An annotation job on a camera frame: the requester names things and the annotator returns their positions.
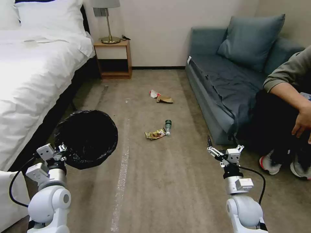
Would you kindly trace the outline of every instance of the bed frame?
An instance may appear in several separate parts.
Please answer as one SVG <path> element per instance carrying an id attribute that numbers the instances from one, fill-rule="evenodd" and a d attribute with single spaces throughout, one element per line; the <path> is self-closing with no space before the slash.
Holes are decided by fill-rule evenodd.
<path id="1" fill-rule="evenodd" d="M 83 15 L 83 25 L 85 31 L 90 33 L 86 13 L 84 6 L 81 7 L 81 13 Z M 30 141 L 24 147 L 22 152 L 18 155 L 9 171 L 14 172 L 18 171 L 29 159 L 31 159 L 33 153 L 36 152 L 36 149 L 44 145 L 61 117 L 65 113 L 66 109 L 70 104 L 72 104 L 72 99 L 76 95 L 78 89 L 83 84 L 86 78 L 100 78 L 100 73 L 98 70 L 96 58 L 90 58 L 86 64 L 84 64 L 80 69 L 75 72 L 75 75 L 72 79 L 70 86 L 60 95 L 55 106 L 48 112 L 45 116 L 43 123 L 39 126 L 37 131 L 34 133 Z"/>

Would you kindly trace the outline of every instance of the person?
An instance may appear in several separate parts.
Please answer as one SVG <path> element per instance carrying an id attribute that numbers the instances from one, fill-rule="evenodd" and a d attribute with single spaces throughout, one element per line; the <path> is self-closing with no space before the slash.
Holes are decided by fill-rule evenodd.
<path id="1" fill-rule="evenodd" d="M 261 168 L 276 175 L 293 152 L 292 173 L 311 180 L 311 101 L 303 96 L 311 94 L 311 46 L 270 74 L 263 88 L 256 95 L 256 133 L 273 150 L 260 158 Z"/>

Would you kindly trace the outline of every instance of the brass lamp base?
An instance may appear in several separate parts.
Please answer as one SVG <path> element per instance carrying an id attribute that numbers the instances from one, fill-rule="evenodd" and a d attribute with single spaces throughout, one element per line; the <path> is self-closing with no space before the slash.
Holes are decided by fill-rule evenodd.
<path id="1" fill-rule="evenodd" d="M 118 37 L 104 37 L 100 39 L 103 44 L 117 44 L 120 43 L 121 39 Z"/>

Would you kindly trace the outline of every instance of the plastic bottle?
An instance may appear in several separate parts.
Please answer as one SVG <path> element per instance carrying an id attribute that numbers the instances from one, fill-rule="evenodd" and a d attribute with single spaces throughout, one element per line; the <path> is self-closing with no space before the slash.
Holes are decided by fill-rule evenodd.
<path id="1" fill-rule="evenodd" d="M 166 131 L 166 135 L 170 136 L 171 135 L 171 127 L 172 127 L 172 121 L 171 120 L 166 120 L 165 121 L 165 131 Z"/>

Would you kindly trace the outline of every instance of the white bed sheet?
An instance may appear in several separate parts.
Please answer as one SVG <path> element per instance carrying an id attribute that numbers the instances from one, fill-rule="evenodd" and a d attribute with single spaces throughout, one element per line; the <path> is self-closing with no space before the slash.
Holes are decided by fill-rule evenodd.
<path id="1" fill-rule="evenodd" d="M 84 36 L 0 31 L 0 170 L 10 168 L 75 70 L 93 55 Z"/>

